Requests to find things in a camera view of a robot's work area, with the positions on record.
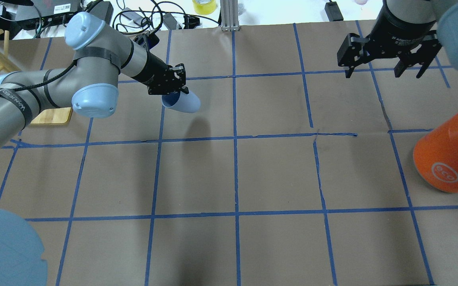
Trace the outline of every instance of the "white surface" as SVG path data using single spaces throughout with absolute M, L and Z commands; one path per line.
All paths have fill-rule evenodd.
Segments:
M 171 0 L 179 4 L 185 9 L 187 14 L 196 14 L 193 8 L 192 0 Z M 369 20 L 376 19 L 380 8 L 383 5 L 382 0 L 368 0 L 364 5 L 356 4 L 356 1 L 361 0 L 337 0 L 337 4 L 342 12 L 344 20 Z M 110 0 L 113 4 L 114 13 L 113 19 L 120 12 L 120 8 L 116 4 L 116 0 Z M 210 15 L 205 15 L 208 18 L 218 20 L 220 12 L 220 0 L 216 0 L 217 9 Z M 243 14 L 239 16 L 240 25 L 272 25 L 272 24 L 291 24 L 305 22 L 327 22 L 328 17 L 324 11 L 327 0 L 293 0 L 293 1 L 275 1 L 275 0 L 238 0 L 239 4 L 243 5 Z M 153 8 L 153 3 L 149 0 L 125 0 L 126 7 L 133 10 L 138 10 L 140 7 L 144 11 L 150 11 Z M 172 4 L 160 4 L 163 11 L 180 12 L 180 9 Z M 173 14 L 178 22 L 183 23 L 183 15 Z M 153 22 L 158 25 L 160 16 L 155 14 Z M 215 22 L 206 19 L 200 20 L 202 27 L 217 27 Z M 122 17 L 122 23 L 133 25 L 130 21 Z M 42 33 L 42 38 L 45 37 L 62 37 L 65 34 L 65 28 L 62 25 L 47 28 Z M 33 38 L 35 31 L 20 31 L 14 39 L 29 39 Z

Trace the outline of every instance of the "orange mug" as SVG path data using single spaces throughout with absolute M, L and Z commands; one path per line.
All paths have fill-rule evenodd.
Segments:
M 413 159 L 431 186 L 458 193 L 458 114 L 416 143 Z

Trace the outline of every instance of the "white circular logo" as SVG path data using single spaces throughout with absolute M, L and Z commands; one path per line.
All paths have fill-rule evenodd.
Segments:
M 457 172 L 445 163 L 434 163 L 432 165 L 432 174 L 436 179 L 445 183 L 458 182 Z

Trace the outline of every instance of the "metal frame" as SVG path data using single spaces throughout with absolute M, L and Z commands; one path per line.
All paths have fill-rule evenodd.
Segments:
M 238 0 L 220 0 L 222 31 L 239 31 Z

